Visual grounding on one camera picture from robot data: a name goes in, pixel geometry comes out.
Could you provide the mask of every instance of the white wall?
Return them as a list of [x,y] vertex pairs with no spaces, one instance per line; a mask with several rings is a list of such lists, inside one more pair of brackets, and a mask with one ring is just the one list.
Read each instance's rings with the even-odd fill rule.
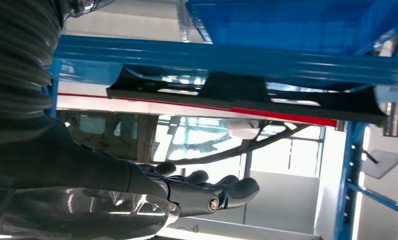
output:
[[172,228],[248,240],[313,240],[319,179],[252,171],[261,191],[246,208],[181,218]]
[[[398,138],[383,137],[381,129],[371,127],[368,150],[374,149],[398,153]],[[381,180],[365,176],[364,186],[398,201],[398,166]],[[398,213],[364,196],[358,240],[398,240]]]
[[324,240],[332,240],[334,236],[345,140],[345,132],[335,131],[332,127],[327,128],[315,226],[316,234]]

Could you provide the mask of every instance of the glass window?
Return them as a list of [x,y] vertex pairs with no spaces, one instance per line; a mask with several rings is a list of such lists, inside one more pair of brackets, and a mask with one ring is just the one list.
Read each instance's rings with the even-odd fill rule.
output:
[[321,133],[321,127],[309,126],[300,132],[293,135],[293,137],[304,138],[304,139],[319,139]]
[[118,112],[59,110],[72,138],[97,152],[137,159],[138,115]]
[[289,169],[291,142],[281,139],[268,146],[254,150],[251,171],[285,173]]
[[242,139],[229,136],[226,128],[229,121],[211,117],[160,116],[152,160],[195,159],[238,147]]
[[[269,125],[258,137],[261,141],[285,130],[285,126]],[[252,152],[251,171],[318,177],[321,127],[309,126],[291,137]]]
[[101,117],[81,115],[80,129],[89,134],[102,134],[105,132],[105,119]]
[[319,145],[315,141],[292,140],[290,173],[298,176],[315,177],[318,147]]
[[322,89],[299,87],[299,86],[288,85],[288,84],[277,83],[277,82],[267,82],[266,88],[268,90],[290,91],[290,92],[309,92],[309,93],[322,93],[324,91]]

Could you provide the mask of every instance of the shelving unit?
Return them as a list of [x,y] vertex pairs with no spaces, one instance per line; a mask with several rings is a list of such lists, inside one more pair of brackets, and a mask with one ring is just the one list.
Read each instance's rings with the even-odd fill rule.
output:
[[[256,5],[263,2],[263,0],[253,1]],[[267,1],[265,7],[268,9],[275,2],[277,1]],[[323,34],[320,34],[320,38],[313,37],[308,42],[290,41],[281,44],[281,36],[288,34],[285,29],[286,26],[283,26],[285,22],[276,25],[276,19],[271,18],[266,27],[272,24],[271,28],[284,30],[277,33],[272,41],[265,42],[265,38],[270,39],[274,36],[274,32],[272,32],[273,35],[261,35],[263,39],[253,41],[253,38],[259,37],[258,32],[262,31],[261,28],[265,27],[264,22],[260,22],[259,26],[254,26],[255,31],[250,33],[253,37],[240,42],[237,39],[240,39],[241,35],[244,35],[247,31],[245,23],[241,24],[236,18],[239,13],[238,5],[228,6],[223,11],[224,14],[210,14],[204,10],[205,4],[203,3],[206,3],[212,8],[212,11],[215,13],[219,11],[220,13],[223,9],[221,6],[227,3],[226,0],[220,0],[217,3],[211,0],[191,0],[187,3],[190,13],[193,10],[195,12],[193,15],[195,26],[205,40],[214,44],[186,44],[64,35],[61,37],[55,53],[55,61],[51,71],[54,81],[49,92],[55,103],[57,101],[57,79],[109,85],[117,78],[123,66],[159,75],[205,77],[208,73],[224,72],[242,76],[276,78],[279,83],[293,84],[294,81],[303,81],[309,83],[310,86],[323,86],[328,82],[346,82],[398,87],[398,43],[394,57],[359,56],[373,51],[374,46],[379,46],[398,33],[398,14],[392,15],[394,11],[398,11],[398,1],[389,0],[389,3],[394,3],[392,5],[388,5],[386,1],[375,0],[337,0],[332,2],[341,6],[344,11],[347,10],[348,4],[356,6],[356,9],[351,11],[353,14],[349,15],[351,18],[349,21],[343,21],[336,25],[342,29],[347,26],[355,27],[355,30],[350,32],[351,35],[348,40],[343,39],[343,41],[336,42],[335,39],[332,39],[333,41],[329,42],[328,38],[324,40]],[[253,12],[250,6],[248,8],[250,8],[248,13]],[[318,23],[320,24],[318,25],[319,31],[328,30],[327,27],[330,24],[332,25],[338,19],[346,17],[345,14],[338,14],[336,15],[338,19],[334,19],[317,4],[309,4],[309,9],[313,10],[314,13],[325,13],[322,15],[325,22]],[[368,29],[371,27],[371,23],[375,21],[374,13],[380,12],[382,9],[388,10],[388,13],[382,15],[382,19],[391,21],[387,21],[388,24],[382,24],[378,20],[376,21],[378,23],[376,24],[377,29]],[[208,15],[205,19],[201,19],[203,15],[200,13],[203,12],[207,12]],[[256,16],[249,14],[246,17],[253,18]],[[300,17],[303,18],[299,15],[296,20],[301,21]],[[231,18],[237,20],[234,21],[235,24],[226,25],[227,19],[232,20]],[[313,28],[308,28],[308,30],[310,32],[311,29],[318,31],[316,26]],[[293,39],[296,32],[290,32],[291,34],[288,37]],[[336,33],[336,36],[341,37],[343,34],[345,34],[344,31]],[[49,114],[55,115],[55,106]],[[351,238],[357,192],[361,192],[398,212],[398,202],[358,185],[363,135],[366,126],[367,124],[362,122],[349,122],[347,126],[334,232],[334,239],[336,240],[349,240]]]

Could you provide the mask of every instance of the blue upright post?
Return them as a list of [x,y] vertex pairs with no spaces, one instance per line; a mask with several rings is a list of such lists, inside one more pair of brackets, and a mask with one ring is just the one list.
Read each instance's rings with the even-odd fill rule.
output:
[[51,68],[51,86],[45,89],[45,92],[50,95],[52,106],[46,110],[46,114],[55,118],[57,114],[57,95],[59,87],[59,73],[62,67],[62,60],[55,59]]
[[337,203],[335,240],[350,240],[355,213],[356,192],[349,184],[358,184],[366,124],[349,122]]

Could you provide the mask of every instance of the blue shelf beam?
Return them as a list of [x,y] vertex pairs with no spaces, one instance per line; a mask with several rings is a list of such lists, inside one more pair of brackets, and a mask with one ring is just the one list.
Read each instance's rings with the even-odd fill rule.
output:
[[359,185],[354,184],[354,183],[350,183],[348,185],[348,187],[350,189],[352,189],[354,191],[357,191],[357,192],[360,192],[363,195],[365,195],[365,196],[367,196],[367,197],[369,197],[369,198],[381,203],[382,205],[384,205],[384,206],[386,206],[388,208],[391,208],[391,209],[393,209],[393,210],[398,212],[398,202],[397,201],[395,201],[395,200],[393,200],[391,198],[388,198],[388,197],[386,197],[386,196],[384,196],[384,195],[382,195],[382,194],[380,194],[380,193],[378,193],[376,191],[370,190],[370,189],[368,189],[366,187],[359,186]]
[[[160,69],[165,75],[225,72],[289,85],[306,81],[316,89],[333,82],[398,86],[398,58],[80,36],[62,36],[55,58],[75,68],[62,78],[89,74],[89,81],[100,81],[95,76],[109,75],[109,68],[129,65],[147,67],[148,72]],[[83,73],[77,75],[77,69]]]

